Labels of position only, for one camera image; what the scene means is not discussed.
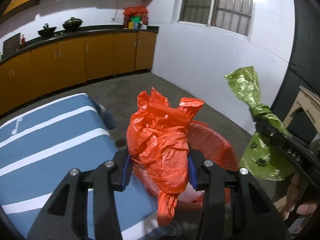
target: green bag with paw prints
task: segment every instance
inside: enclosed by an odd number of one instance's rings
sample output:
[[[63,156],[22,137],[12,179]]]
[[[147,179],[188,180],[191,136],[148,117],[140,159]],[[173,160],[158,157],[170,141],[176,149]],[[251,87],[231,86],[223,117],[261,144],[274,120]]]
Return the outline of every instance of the green bag with paw prints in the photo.
[[[265,120],[284,134],[291,136],[270,108],[260,103],[259,80],[253,66],[239,68],[225,78],[236,97],[249,106],[254,121]],[[258,132],[251,137],[241,158],[240,167],[247,168],[256,178],[269,180],[284,180],[294,172],[292,165],[281,151],[270,145],[269,139]]]

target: red bottle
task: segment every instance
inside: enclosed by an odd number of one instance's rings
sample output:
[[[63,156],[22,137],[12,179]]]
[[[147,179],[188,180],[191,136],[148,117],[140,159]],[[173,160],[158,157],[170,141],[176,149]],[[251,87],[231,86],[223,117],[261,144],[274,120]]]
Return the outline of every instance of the red bottle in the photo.
[[[21,38],[21,48],[24,48],[26,46],[26,39],[24,37],[24,34],[22,35],[22,38]]]

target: window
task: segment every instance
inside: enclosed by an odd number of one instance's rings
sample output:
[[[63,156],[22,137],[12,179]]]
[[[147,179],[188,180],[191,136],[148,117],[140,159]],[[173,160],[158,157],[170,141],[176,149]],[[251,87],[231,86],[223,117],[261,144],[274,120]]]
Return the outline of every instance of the window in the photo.
[[[248,35],[252,0],[183,0],[180,21],[194,22]]]

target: hand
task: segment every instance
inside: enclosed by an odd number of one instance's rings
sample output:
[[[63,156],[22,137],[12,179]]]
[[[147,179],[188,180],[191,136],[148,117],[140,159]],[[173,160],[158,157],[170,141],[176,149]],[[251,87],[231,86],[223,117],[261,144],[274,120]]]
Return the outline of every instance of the hand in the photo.
[[[308,201],[297,208],[297,214],[311,215],[316,211],[319,203],[320,203],[320,200]]]
[[[299,174],[296,173],[291,180],[291,184],[288,187],[287,191],[287,200],[286,204],[283,206],[280,215],[284,220],[286,220],[290,212],[293,211],[295,205],[297,204],[297,197],[299,194],[299,183],[301,179]],[[310,215],[316,211],[317,206],[319,205],[320,200],[314,200],[304,203],[297,208],[297,214],[299,215]]]

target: black clip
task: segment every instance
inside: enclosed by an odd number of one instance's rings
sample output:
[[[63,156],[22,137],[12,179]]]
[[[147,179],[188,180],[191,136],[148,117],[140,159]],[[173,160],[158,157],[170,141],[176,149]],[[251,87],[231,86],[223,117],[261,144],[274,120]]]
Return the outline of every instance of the black clip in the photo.
[[[122,240],[114,190],[129,184],[133,163],[128,149],[95,170],[71,169],[52,193],[34,221],[27,240],[89,240],[87,232],[88,189],[93,188],[96,240]]]
[[[256,130],[278,147],[291,162],[297,172],[317,191],[320,190],[320,160],[317,155],[293,138],[280,132],[266,121],[258,121]]]
[[[231,191],[233,211],[232,236],[226,239],[291,239],[272,201],[247,169],[222,169],[193,149],[189,151],[188,164],[189,182],[195,190],[206,190],[196,240],[212,240],[213,236],[223,239],[225,188]],[[194,183],[195,178],[201,182]]]

